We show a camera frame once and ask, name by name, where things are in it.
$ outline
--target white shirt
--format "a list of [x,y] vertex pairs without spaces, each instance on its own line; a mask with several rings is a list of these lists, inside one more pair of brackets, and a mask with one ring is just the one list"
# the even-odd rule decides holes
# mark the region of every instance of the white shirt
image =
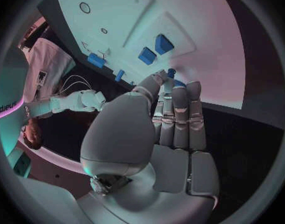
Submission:
[[53,42],[39,38],[30,52],[26,54],[29,64],[23,98],[25,103],[32,102],[37,90],[37,79],[40,71],[45,81],[40,88],[38,100],[48,98],[54,94],[61,77],[67,74],[76,64],[72,57]]

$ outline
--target purple lighting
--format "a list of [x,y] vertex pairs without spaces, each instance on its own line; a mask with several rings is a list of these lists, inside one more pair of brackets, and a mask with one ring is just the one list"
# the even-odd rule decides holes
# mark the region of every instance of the purple lighting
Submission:
[[13,108],[10,108],[6,111],[3,111],[3,112],[0,112],[0,118],[3,118],[13,112],[15,112],[17,109],[19,109],[24,103],[24,100],[23,100],[23,97],[21,98],[21,100],[13,107]]

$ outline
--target circular hole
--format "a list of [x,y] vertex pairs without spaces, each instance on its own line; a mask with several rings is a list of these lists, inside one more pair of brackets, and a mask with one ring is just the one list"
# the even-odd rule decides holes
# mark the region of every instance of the circular hole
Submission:
[[85,2],[81,2],[79,4],[79,7],[84,13],[90,13],[91,12],[90,7]]
[[104,34],[107,34],[107,30],[105,28],[101,28],[101,31],[104,33]]

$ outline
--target white cable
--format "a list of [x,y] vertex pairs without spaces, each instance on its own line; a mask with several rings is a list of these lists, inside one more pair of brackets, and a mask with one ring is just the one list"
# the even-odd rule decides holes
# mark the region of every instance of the white cable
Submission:
[[87,85],[90,87],[90,89],[92,90],[92,87],[91,87],[91,85],[90,85],[90,83],[88,83],[88,81],[86,80],[86,79],[84,79],[82,76],[79,76],[79,75],[71,75],[71,76],[69,76],[67,79],[66,79],[66,81],[65,81],[65,83],[63,84],[63,86],[62,86],[62,88],[59,90],[59,91],[62,91],[62,89],[64,88],[64,86],[65,86],[65,84],[67,83],[67,81],[71,78],[71,77],[80,77],[81,79],[83,79],[86,83],[87,83]]
[[60,91],[60,92],[56,93],[56,95],[58,95],[58,94],[60,94],[60,93],[63,93],[64,91],[66,91],[66,90],[69,89],[72,85],[74,85],[74,84],[76,84],[76,83],[82,83],[82,84],[86,85],[89,89],[91,89],[91,88],[88,86],[88,84],[86,84],[86,83],[84,83],[84,82],[82,82],[82,81],[76,81],[76,82],[70,84],[70,85],[69,85],[67,88],[65,88],[63,91]]

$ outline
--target white panel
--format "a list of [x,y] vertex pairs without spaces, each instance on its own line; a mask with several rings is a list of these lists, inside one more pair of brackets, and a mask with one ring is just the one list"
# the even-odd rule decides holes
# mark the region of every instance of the white panel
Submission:
[[[83,13],[86,2],[91,13]],[[245,88],[245,57],[235,17],[226,0],[59,0],[80,49],[106,59],[122,80],[135,84],[159,69],[176,69],[175,78],[199,80],[203,102],[240,109]],[[175,49],[151,65],[138,59],[153,52],[163,33]]]

